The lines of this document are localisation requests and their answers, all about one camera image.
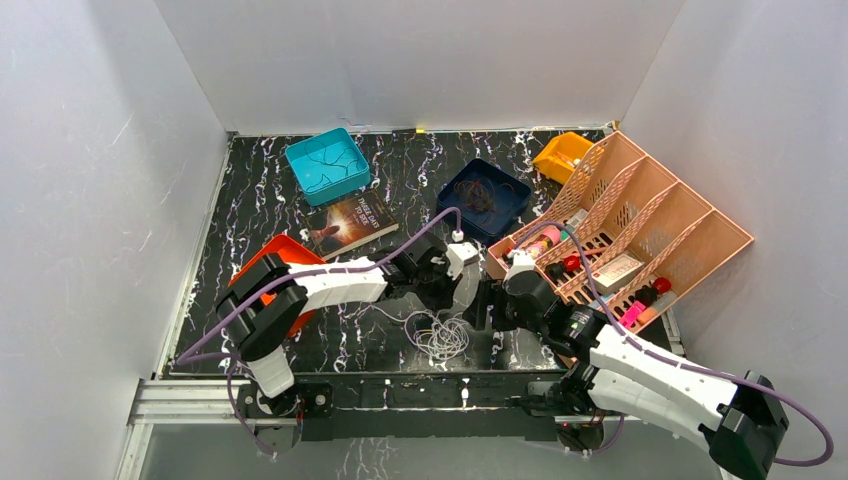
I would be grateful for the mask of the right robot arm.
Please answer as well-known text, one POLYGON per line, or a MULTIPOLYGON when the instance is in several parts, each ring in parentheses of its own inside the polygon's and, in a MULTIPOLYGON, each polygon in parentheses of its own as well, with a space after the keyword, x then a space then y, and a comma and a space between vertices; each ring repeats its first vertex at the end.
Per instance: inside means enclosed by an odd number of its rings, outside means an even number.
POLYGON ((510 400, 534 416, 605 410, 636 417, 705 450, 740 479, 764 479, 789 421, 772 382, 748 371, 726 379, 638 337, 600 311, 567 302, 535 271, 506 282, 461 281, 455 300, 475 329, 526 329, 575 358, 557 381, 532 381, 510 400))

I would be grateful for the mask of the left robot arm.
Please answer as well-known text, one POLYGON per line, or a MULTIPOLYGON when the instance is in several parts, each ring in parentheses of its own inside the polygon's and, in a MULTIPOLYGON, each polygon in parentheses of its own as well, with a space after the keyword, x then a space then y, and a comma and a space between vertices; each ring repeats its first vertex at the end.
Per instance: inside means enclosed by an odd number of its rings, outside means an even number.
POLYGON ((219 297, 216 313, 261 391, 260 403, 286 416, 297 407, 299 391, 283 342, 304 326, 304 315, 409 293, 429 310, 448 309, 478 261, 473 243, 445 244, 430 233, 410 239, 403 250, 345 262, 298 264, 275 251, 259 257, 219 297))

